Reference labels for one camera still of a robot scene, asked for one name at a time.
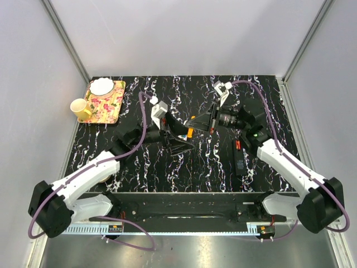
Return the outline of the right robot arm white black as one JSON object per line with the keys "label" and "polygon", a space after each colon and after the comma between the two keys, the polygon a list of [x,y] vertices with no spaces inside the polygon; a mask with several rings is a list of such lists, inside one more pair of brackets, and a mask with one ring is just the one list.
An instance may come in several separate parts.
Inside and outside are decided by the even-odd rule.
{"label": "right robot arm white black", "polygon": [[312,233],[319,233],[345,213],[344,191],[337,178],[326,179],[290,154],[266,129],[267,114],[258,100],[246,101],[238,111],[213,102],[186,126],[214,132],[217,126],[240,130],[240,144],[246,151],[275,169],[297,197],[263,194],[254,206],[254,216],[266,221],[273,215],[299,220]]}

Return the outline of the white remote control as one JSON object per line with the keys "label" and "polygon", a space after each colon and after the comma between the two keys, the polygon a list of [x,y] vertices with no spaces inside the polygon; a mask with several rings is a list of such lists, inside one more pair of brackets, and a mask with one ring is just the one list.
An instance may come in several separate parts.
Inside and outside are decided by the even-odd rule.
{"label": "white remote control", "polygon": [[188,131],[189,131],[189,128],[186,126],[186,123],[187,123],[187,120],[185,120],[183,122],[183,125],[186,128],[186,132],[184,134],[182,134],[182,135],[179,135],[179,138],[182,139],[182,140],[185,140],[185,141],[187,140],[187,134],[188,134]]}

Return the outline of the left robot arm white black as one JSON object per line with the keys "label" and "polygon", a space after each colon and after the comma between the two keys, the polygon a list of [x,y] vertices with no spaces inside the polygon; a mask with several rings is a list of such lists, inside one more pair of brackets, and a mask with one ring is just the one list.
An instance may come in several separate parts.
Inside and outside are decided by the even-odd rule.
{"label": "left robot arm white black", "polygon": [[54,238],[72,223],[84,219],[101,216],[109,221],[118,219],[121,208],[110,193],[85,199],[81,196],[116,174],[142,144],[159,142],[172,156],[192,150],[193,145],[182,139],[189,129],[170,112],[154,116],[153,120],[149,127],[136,124],[117,128],[112,141],[92,161],[56,182],[37,183],[28,208],[32,218],[28,236],[36,237],[32,233],[34,224],[39,225],[43,234]]}

